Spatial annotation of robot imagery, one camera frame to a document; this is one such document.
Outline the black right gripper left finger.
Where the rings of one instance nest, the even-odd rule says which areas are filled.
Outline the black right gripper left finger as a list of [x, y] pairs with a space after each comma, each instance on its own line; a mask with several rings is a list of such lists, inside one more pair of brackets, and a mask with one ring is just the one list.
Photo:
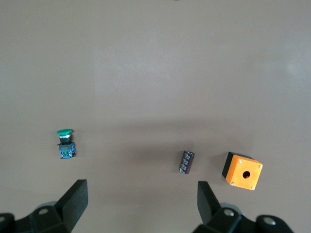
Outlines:
[[43, 203], [24, 218], [0, 213], [0, 233], [71, 233], [87, 205], [87, 180], [77, 180], [58, 201]]

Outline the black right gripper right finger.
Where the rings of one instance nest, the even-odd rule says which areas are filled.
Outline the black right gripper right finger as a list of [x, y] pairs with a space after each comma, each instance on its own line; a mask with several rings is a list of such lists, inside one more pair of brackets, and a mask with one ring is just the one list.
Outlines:
[[251, 221], [236, 206], [220, 205], [206, 181], [198, 182], [197, 207], [202, 224], [193, 233], [294, 233], [276, 216], [260, 215]]

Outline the green push button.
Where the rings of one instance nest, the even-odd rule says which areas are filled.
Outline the green push button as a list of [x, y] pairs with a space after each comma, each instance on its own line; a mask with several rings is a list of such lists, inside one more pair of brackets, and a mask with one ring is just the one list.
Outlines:
[[61, 129], [56, 132], [60, 143], [57, 145], [61, 159], [70, 159], [76, 155], [75, 143], [71, 139], [72, 129]]

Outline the small black connector block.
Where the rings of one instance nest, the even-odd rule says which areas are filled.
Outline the small black connector block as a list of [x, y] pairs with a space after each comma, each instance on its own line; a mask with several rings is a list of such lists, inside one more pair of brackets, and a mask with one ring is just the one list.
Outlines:
[[183, 152], [181, 162], [179, 165], [179, 172], [182, 174], [189, 174], [190, 168], [192, 166], [193, 160], [195, 157], [195, 153], [189, 150], [185, 150]]

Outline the orange button enclosure box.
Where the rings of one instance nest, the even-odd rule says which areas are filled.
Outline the orange button enclosure box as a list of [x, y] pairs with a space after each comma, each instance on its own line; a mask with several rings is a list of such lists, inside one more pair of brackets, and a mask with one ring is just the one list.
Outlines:
[[229, 152], [222, 176], [231, 186], [254, 191], [262, 168], [263, 164], [250, 156]]

